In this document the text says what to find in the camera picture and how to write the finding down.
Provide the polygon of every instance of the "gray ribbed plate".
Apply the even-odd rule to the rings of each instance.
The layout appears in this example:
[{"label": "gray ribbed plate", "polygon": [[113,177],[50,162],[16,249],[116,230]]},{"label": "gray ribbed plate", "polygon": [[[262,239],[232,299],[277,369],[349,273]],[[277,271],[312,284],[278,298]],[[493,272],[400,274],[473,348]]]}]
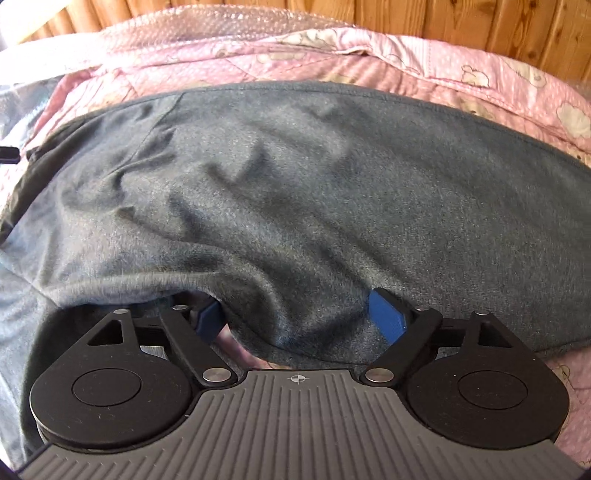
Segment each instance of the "gray ribbed plate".
[{"label": "gray ribbed plate", "polygon": [[107,455],[51,446],[25,480],[574,480],[582,469],[549,440],[479,450],[414,420],[389,388],[344,370],[249,372],[204,393],[168,436]]}]

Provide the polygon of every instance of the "wooden wall panel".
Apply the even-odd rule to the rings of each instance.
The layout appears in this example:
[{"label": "wooden wall panel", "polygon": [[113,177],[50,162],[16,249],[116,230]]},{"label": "wooden wall panel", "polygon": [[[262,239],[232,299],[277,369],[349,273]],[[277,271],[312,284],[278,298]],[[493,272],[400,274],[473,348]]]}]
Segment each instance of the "wooden wall panel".
[{"label": "wooden wall panel", "polygon": [[558,0],[498,0],[486,49],[537,66]]},{"label": "wooden wall panel", "polygon": [[127,0],[132,17],[166,10],[172,6],[170,0]]},{"label": "wooden wall panel", "polygon": [[66,7],[72,25],[77,32],[98,32],[103,26],[91,0],[73,0]]},{"label": "wooden wall panel", "polygon": [[585,73],[583,74],[583,81],[584,82],[591,82],[591,59],[587,63],[587,68],[585,69]]},{"label": "wooden wall panel", "polygon": [[287,8],[324,15],[351,24],[355,22],[355,0],[287,0]]},{"label": "wooden wall panel", "polygon": [[66,9],[59,12],[55,17],[53,17],[49,22],[47,22],[47,26],[53,36],[56,35],[67,35],[70,33],[76,33],[74,30],[74,25],[72,25],[72,21],[70,20],[70,15]]},{"label": "wooden wall panel", "polygon": [[539,67],[567,80],[581,79],[591,60],[591,2],[561,0]]},{"label": "wooden wall panel", "polygon": [[125,0],[92,0],[92,5],[100,24],[106,27],[132,18]]},{"label": "wooden wall panel", "polygon": [[357,0],[355,24],[393,35],[423,34],[427,0]]},{"label": "wooden wall panel", "polygon": [[429,0],[424,38],[484,50],[496,0]]}]

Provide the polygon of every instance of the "gray fabric cover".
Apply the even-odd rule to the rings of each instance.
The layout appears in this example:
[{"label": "gray fabric cover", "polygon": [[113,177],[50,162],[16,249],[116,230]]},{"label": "gray fabric cover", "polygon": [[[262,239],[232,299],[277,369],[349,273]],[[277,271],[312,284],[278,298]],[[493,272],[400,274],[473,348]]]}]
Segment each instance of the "gray fabric cover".
[{"label": "gray fabric cover", "polygon": [[0,249],[16,464],[37,445],[36,377],[113,306],[180,291],[297,368],[384,350],[377,286],[447,316],[487,308],[542,353],[591,338],[589,170],[456,110],[329,83],[197,89],[90,114],[33,160]]}]

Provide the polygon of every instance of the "silver pin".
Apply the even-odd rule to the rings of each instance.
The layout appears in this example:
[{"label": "silver pin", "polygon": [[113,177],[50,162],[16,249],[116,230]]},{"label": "silver pin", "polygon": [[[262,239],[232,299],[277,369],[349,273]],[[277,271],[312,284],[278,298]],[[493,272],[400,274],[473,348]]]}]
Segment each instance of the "silver pin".
[{"label": "silver pin", "polygon": [[365,378],[374,383],[386,383],[394,379],[394,374],[387,368],[372,368],[365,372]]},{"label": "silver pin", "polygon": [[225,382],[231,376],[230,370],[222,367],[208,368],[203,372],[203,378],[212,383]]}]

